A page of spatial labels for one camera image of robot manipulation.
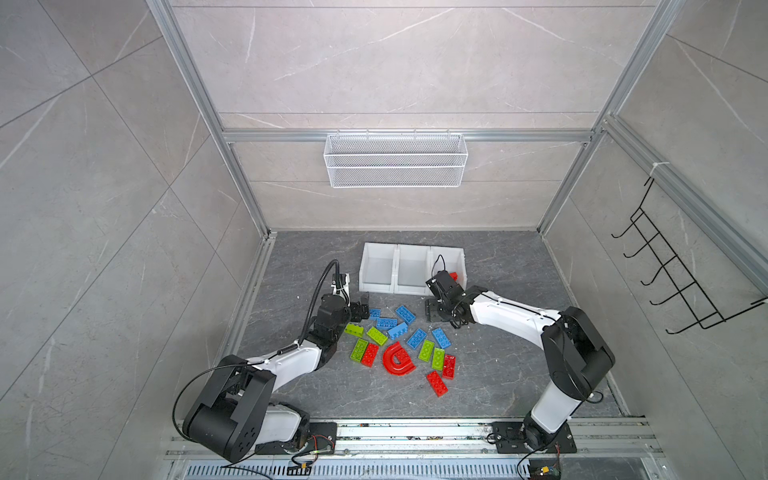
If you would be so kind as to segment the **white three-compartment bin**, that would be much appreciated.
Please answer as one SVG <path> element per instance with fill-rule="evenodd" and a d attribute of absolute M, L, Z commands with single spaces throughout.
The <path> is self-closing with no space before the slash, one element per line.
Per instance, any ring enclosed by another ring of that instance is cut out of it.
<path fill-rule="evenodd" d="M 426 282 L 446 270 L 467 286 L 462 248 L 408 244 L 366 243 L 359 269 L 359 290 L 368 293 L 429 296 Z"/>

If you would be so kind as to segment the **red lego brick bottom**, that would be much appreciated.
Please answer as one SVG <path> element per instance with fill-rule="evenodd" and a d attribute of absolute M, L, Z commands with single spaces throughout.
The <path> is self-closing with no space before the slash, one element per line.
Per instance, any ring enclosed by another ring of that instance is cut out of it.
<path fill-rule="evenodd" d="M 437 371 L 431 371 L 426 379 L 437 397 L 442 397 L 448 392 L 448 388 Z"/>

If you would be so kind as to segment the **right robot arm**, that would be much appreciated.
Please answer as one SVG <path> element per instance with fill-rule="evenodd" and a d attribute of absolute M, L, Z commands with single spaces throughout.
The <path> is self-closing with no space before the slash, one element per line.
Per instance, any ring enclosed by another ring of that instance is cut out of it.
<path fill-rule="evenodd" d="M 580 405 L 615 365 L 606 340 L 588 315 L 577 307 L 551 310 L 502 297 L 483 287 L 463 288 L 440 270 L 426 281 L 443 321 L 490 326 L 520 337 L 545 355 L 550 382 L 524 418 L 520 436 L 530 451 L 553 444 Z"/>

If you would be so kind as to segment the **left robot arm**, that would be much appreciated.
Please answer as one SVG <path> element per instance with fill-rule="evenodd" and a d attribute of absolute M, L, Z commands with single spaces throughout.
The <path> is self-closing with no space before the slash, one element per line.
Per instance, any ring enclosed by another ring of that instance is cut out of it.
<path fill-rule="evenodd" d="M 289 346 L 248 359 L 228 355 L 205 371 L 208 380 L 178 433 L 231 463 L 263 446 L 302 450 L 310 436 L 309 414 L 274 402 L 273 392 L 326 365 L 346 326 L 369 315 L 367 293 L 356 302 L 343 292 L 323 295 L 308 331 Z"/>

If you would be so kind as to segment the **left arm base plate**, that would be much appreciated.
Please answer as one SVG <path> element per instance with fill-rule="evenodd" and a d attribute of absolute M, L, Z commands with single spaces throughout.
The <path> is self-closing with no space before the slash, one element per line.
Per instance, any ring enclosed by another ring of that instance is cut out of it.
<path fill-rule="evenodd" d="M 295 455 L 320 449 L 335 450 L 338 431 L 336 422 L 310 422 L 299 429 L 294 437 L 286 442 L 271 441 L 257 444 L 254 452 L 258 455 Z"/>

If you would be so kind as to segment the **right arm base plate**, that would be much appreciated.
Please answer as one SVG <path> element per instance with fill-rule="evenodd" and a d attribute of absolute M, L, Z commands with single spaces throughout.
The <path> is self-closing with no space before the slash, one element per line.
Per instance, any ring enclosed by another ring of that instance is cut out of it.
<path fill-rule="evenodd" d="M 550 433 L 535 422 L 492 422 L 486 442 L 500 454 L 576 453 L 577 447 L 568 423 Z"/>

